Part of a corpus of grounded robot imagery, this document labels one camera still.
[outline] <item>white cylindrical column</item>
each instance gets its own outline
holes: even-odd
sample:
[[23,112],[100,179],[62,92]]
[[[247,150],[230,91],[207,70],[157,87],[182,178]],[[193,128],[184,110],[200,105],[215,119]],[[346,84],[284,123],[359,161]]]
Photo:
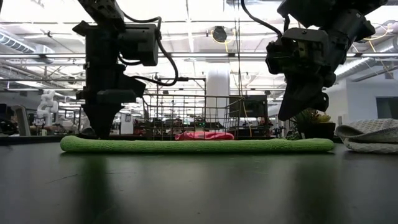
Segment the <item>white cylindrical column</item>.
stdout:
[[206,75],[206,121],[220,122],[227,128],[229,119],[229,71],[230,67],[225,63],[211,65]]

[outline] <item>white humanoid robot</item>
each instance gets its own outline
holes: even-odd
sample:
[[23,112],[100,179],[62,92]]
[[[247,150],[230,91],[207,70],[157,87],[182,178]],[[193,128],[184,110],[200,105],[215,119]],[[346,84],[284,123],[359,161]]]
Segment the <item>white humanoid robot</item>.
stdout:
[[37,107],[35,125],[50,126],[52,124],[52,113],[58,113],[58,102],[54,101],[55,91],[44,91],[41,96],[42,101]]

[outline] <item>ceiling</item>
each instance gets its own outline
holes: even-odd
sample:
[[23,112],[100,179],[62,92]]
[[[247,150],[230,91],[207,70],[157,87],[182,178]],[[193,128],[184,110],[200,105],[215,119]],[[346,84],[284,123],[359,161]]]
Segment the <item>ceiling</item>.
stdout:
[[[276,28],[283,29],[283,19],[277,13],[280,1],[247,1],[248,10],[256,17],[267,21]],[[148,19],[161,16],[162,43],[168,52],[236,52],[237,43],[234,38],[234,30],[241,33],[241,52],[266,52],[269,42],[275,40],[275,34],[266,27],[252,21],[243,10],[238,10],[238,4],[233,0],[145,0],[131,1],[118,0],[121,9],[135,19]],[[392,38],[398,32],[398,6],[397,1],[390,1],[388,6],[383,6],[367,15],[367,18],[376,28],[377,33],[372,38],[373,44],[377,45]],[[30,44],[45,45],[55,53],[84,53],[84,38],[72,31],[72,28],[80,21],[93,22],[91,17],[84,11],[77,0],[12,0],[4,1],[0,16],[0,29],[15,34],[19,40]],[[229,43],[216,43],[211,35],[214,26],[226,27]],[[292,19],[290,27],[298,27],[297,21]],[[368,42],[355,43],[350,52],[371,51]],[[0,46],[3,54],[18,53],[8,47]],[[17,66],[22,66],[33,73],[43,75],[51,73],[51,78],[76,77],[84,79],[82,66],[31,66],[35,61],[30,60],[8,60]],[[242,73],[243,87],[257,88],[248,91],[248,94],[263,94],[261,88],[280,88],[284,84],[283,75],[271,75],[264,63],[264,58],[243,60],[240,64],[236,60],[214,60],[186,58],[175,58],[180,76],[182,77],[205,77],[209,63],[230,63],[231,88],[236,88],[234,80],[238,80],[238,68]],[[159,59],[156,67],[135,66],[128,67],[126,75],[142,75],[153,78],[158,75],[163,78],[172,78],[174,71],[165,58]],[[20,83],[12,83],[13,87],[21,87]],[[81,88],[84,82],[73,85],[68,83],[44,83],[46,86],[61,86],[62,88]],[[148,83],[148,89],[154,89],[155,85]],[[173,91],[175,94],[197,95],[201,93],[201,85],[197,82],[178,83],[172,89],[190,88],[187,91]],[[60,91],[64,95],[72,95],[67,91]]]

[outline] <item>potted plant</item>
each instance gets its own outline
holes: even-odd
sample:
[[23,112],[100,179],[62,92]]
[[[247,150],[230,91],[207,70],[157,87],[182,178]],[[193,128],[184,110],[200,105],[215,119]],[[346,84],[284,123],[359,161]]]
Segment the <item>potted plant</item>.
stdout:
[[294,123],[301,138],[333,139],[336,124],[330,122],[326,113],[320,115],[317,110],[305,109],[295,115],[291,121]]

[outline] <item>fabric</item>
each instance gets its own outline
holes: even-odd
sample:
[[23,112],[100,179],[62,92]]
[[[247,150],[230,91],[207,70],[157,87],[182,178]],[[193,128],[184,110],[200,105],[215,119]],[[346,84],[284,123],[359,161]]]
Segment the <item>fabric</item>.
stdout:
[[327,152],[334,148],[328,139],[247,141],[112,141],[66,136],[65,152]]
[[375,119],[353,122],[336,128],[344,145],[356,152],[398,153],[398,120]]
[[176,134],[175,140],[233,140],[234,135],[230,133],[217,131],[185,131],[182,134]]

